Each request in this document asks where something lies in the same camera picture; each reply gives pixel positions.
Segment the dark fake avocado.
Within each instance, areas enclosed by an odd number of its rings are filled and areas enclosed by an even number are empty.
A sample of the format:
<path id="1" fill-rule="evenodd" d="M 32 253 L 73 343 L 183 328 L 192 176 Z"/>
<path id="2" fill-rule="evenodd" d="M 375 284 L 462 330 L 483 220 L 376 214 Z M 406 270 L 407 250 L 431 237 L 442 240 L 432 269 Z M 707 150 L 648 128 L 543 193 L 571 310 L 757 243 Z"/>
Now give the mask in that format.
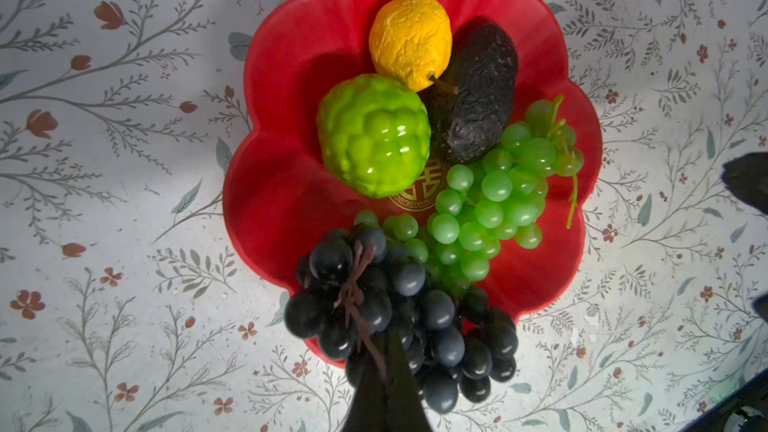
<path id="1" fill-rule="evenodd" d="M 499 144 L 513 111 L 517 74 L 509 34 L 491 21 L 474 23 L 423 96 L 432 151 L 443 162 L 468 164 Z"/>

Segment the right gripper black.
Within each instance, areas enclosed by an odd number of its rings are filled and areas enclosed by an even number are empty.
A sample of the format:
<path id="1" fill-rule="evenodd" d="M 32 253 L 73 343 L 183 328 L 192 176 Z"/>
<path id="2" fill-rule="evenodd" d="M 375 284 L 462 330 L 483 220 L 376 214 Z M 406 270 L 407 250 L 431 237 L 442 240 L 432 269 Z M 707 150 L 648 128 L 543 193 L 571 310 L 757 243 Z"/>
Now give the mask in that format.
<path id="1" fill-rule="evenodd" d="M 739 201 L 762 214 L 768 211 L 768 153 L 753 152 L 723 165 L 721 179 Z"/>

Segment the yellow fake pear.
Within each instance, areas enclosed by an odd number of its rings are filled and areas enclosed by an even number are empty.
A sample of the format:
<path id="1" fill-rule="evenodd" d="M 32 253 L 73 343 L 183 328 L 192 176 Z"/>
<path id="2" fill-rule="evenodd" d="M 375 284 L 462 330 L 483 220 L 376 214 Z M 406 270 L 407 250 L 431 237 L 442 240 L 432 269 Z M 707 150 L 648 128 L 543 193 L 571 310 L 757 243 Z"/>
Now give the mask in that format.
<path id="1" fill-rule="evenodd" d="M 431 86 L 456 94 L 459 87 L 441 79 L 452 54 L 449 16 L 437 0 L 392 0 L 377 12 L 369 33 L 369 52 L 377 73 L 414 92 Z"/>

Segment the green fake grape bunch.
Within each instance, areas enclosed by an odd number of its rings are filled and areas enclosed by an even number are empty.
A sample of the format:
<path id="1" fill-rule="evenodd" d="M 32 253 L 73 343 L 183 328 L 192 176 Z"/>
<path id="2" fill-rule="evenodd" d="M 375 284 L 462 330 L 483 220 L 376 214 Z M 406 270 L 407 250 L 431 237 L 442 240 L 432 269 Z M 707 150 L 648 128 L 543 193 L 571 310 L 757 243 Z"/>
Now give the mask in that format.
<path id="1" fill-rule="evenodd" d="M 585 159 L 576 133 L 561 116 L 562 95 L 538 100 L 522 120 L 508 125 L 499 144 L 468 165 L 452 166 L 436 211 L 421 226 L 410 214 L 382 224 L 386 237 L 404 244 L 424 263 L 430 283 L 463 296 L 484 280 L 506 241 L 524 249 L 543 239 L 538 225 L 551 177 L 570 179 L 566 221 L 578 204 L 578 174 Z"/>

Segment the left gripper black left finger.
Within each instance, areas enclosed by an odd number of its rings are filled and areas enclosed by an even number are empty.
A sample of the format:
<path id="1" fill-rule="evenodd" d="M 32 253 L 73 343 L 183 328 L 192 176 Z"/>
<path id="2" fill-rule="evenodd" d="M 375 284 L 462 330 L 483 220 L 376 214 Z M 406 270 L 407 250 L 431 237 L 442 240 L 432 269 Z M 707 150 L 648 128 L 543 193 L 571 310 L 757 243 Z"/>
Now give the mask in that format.
<path id="1" fill-rule="evenodd" d="M 352 366 L 348 377 L 355 387 L 344 432 L 373 432 L 387 430 L 387 375 L 381 378 L 374 356 L 366 349 L 351 357 Z"/>

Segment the red flower-shaped fruit bowl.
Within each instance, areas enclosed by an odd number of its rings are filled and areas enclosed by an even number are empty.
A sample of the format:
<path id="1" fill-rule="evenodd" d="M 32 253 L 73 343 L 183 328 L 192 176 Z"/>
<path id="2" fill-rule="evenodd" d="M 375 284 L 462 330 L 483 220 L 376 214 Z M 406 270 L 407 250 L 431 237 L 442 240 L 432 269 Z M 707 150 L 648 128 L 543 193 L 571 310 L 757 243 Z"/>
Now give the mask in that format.
<path id="1" fill-rule="evenodd" d="M 261 277 L 298 292 L 298 259 L 332 229 L 359 223 L 383 228 L 392 215 L 410 214 L 421 226 L 435 213 L 448 170 L 433 151 L 424 171 L 397 195 L 373 199 L 357 193 L 326 170 L 316 117 L 333 87 L 376 72 L 369 33 L 377 12 L 392 0 L 290 0 L 257 30 L 244 80 L 250 115 L 259 123 L 233 156 L 223 187 L 223 212 L 233 245 Z M 541 0 L 437 0 L 453 34 L 451 57 L 480 21 L 501 26 L 518 55 L 509 123 L 524 118 L 538 100 L 564 97 L 560 114 L 576 133 L 585 162 L 578 174 L 578 204 L 566 221 L 573 182 L 551 177 L 546 208 L 538 220 L 541 244 L 524 249 L 506 241 L 483 288 L 491 306 L 513 318 L 558 298 L 580 264 L 584 248 L 581 208 L 595 186 L 602 158 L 597 114 L 586 94 L 567 76 L 561 29 Z"/>

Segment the dark purple fake grape bunch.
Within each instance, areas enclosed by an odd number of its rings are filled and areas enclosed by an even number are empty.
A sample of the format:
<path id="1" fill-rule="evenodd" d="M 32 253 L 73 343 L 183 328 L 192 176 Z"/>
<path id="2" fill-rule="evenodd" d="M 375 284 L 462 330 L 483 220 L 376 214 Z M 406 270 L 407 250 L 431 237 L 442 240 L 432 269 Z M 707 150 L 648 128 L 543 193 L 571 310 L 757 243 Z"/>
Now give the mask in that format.
<path id="1" fill-rule="evenodd" d="M 398 339 L 418 395 L 434 411 L 457 399 L 485 401 L 494 382 L 517 372 L 514 319 L 486 291 L 457 295 L 434 284 L 437 267 L 418 243 L 406 244 L 371 223 L 332 229 L 295 267 L 297 293 L 286 302 L 289 332 L 316 341 L 357 386 L 377 338 Z"/>

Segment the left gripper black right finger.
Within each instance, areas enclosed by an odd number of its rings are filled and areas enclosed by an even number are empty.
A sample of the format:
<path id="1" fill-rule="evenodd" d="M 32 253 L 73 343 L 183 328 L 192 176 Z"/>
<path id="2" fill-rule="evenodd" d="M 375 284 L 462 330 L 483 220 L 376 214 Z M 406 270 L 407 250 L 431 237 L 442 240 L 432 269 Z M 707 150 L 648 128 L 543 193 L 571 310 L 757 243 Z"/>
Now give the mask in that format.
<path id="1" fill-rule="evenodd" d="M 388 430 L 432 431 L 397 332 L 388 333 Z"/>

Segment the green fake custard apple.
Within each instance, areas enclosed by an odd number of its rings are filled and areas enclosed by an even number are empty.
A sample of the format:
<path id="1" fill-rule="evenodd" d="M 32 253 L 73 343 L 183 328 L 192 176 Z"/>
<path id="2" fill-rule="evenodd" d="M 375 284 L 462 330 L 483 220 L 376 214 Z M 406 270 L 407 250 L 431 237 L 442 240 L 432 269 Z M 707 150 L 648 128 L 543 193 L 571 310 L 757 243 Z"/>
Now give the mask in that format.
<path id="1" fill-rule="evenodd" d="M 379 74 L 339 83 L 316 117 L 326 170 L 373 199 L 410 187 L 430 156 L 431 126 L 420 97 Z"/>

